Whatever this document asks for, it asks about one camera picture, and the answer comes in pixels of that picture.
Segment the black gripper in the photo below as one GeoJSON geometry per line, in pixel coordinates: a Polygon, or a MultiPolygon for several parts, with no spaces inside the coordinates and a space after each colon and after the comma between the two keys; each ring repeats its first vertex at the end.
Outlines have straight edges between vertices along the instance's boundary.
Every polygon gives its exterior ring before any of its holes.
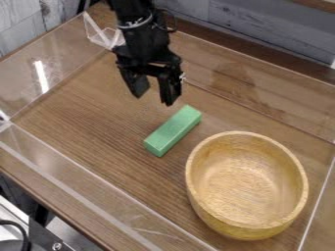
{"type": "Polygon", "coordinates": [[[135,13],[117,16],[124,42],[112,48],[116,65],[127,87],[140,98],[151,85],[147,75],[159,80],[161,102],[171,106],[181,95],[181,59],[169,50],[168,28],[163,13],[135,13]]]}

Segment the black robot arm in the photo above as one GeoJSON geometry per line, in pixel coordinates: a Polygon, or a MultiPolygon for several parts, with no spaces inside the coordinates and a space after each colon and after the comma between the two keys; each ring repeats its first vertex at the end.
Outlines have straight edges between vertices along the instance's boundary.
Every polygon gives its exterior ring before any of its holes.
{"type": "Polygon", "coordinates": [[[171,106],[181,95],[181,58],[169,50],[164,9],[153,0],[107,0],[116,15],[124,42],[111,51],[127,87],[136,98],[148,91],[148,77],[157,79],[161,102],[171,106]]]}

